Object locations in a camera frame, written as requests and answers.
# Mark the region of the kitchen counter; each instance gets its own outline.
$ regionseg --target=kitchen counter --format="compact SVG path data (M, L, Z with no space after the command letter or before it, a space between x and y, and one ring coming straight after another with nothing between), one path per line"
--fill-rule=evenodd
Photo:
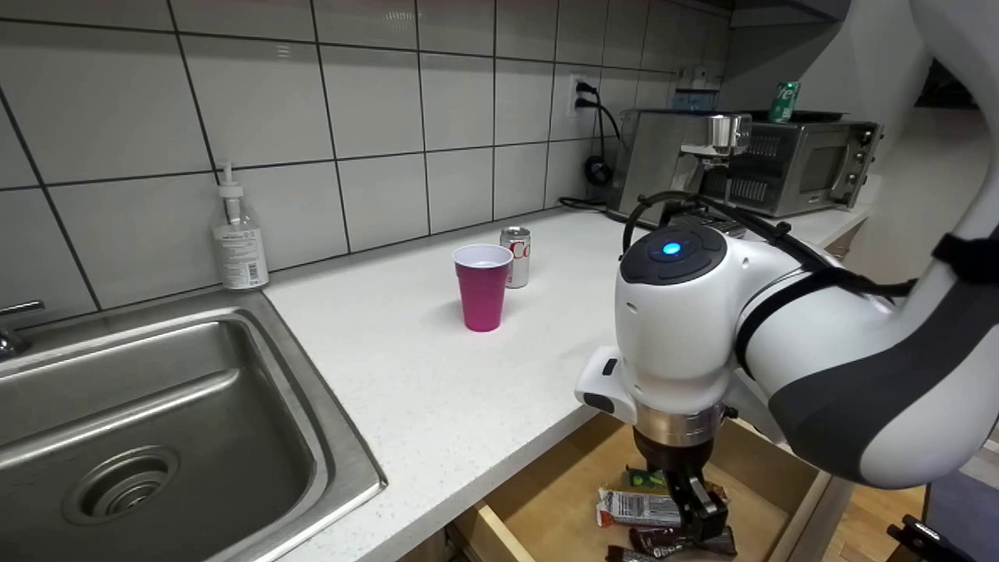
M792 218L792 230L823 247L866 211ZM525 226L532 284L489 334L461 327L450 253L495 244L496 226L312 266L267 292L388 476L374 499L285 558L399 558L592 414L575 379L616 345L623 226L599 212Z

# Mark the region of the wooden drawer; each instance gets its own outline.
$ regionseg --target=wooden drawer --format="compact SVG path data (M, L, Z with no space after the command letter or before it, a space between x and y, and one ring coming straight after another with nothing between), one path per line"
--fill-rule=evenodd
M597 414L470 508L457 522L459 543L481 562L604 562L607 546L627 546L627 530L592 526L597 486L618 486L626 465L642 465L630 428ZM792 551L823 497L827 476L729 423L707 477L731 497L737 558L804 558Z

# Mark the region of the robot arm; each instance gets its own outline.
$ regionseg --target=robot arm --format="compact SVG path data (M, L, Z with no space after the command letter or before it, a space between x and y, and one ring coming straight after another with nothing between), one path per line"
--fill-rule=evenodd
M914 0L913 11L999 132L999 50L989 45L999 2ZM707 460L743 365L804 460L873 486L934 480L974 455L999 414L997 247L997 173L898 307L768 242L662 229L626 253L618 365L608 368L611 353L592 360L580 399L630 423L658 465Z

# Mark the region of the sink basin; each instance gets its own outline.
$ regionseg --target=sink basin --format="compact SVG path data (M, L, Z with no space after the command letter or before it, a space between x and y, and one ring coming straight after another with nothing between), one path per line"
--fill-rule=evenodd
M278 558L385 486L259 295L28 339L0 364L0 558Z

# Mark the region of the plastic cup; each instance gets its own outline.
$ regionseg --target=plastic cup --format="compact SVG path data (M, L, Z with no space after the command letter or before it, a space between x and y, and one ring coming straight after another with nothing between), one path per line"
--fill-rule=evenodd
M470 331L496 331L512 253L505 247L470 244L457 253L461 320Z

